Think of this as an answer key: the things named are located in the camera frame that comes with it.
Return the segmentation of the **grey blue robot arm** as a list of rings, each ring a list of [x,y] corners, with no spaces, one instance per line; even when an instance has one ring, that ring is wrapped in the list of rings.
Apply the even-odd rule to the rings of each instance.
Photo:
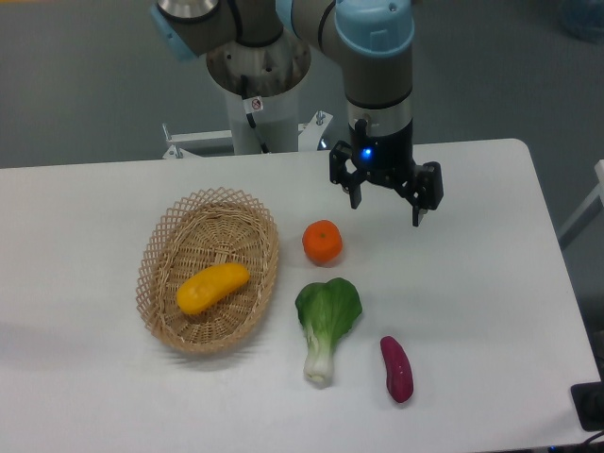
[[[152,18],[180,59],[206,60],[235,96],[257,151],[274,146],[260,130],[270,98],[296,88],[317,50],[342,71],[350,138],[329,153],[330,180],[361,201],[361,185],[398,193],[419,224],[443,195],[437,162],[412,156],[412,41],[408,1],[156,1]]]

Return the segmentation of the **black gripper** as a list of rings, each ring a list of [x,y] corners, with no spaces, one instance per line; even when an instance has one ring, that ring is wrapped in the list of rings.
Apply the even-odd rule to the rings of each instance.
[[[361,184],[369,181],[387,188],[402,187],[400,196],[412,207],[412,225],[419,227],[429,210],[436,210],[444,197],[442,168],[439,162],[415,164],[412,157],[413,122],[396,133],[370,136],[349,127],[351,146],[338,141],[329,152],[329,180],[348,195],[350,207],[361,203]],[[346,167],[356,167],[350,173]]]

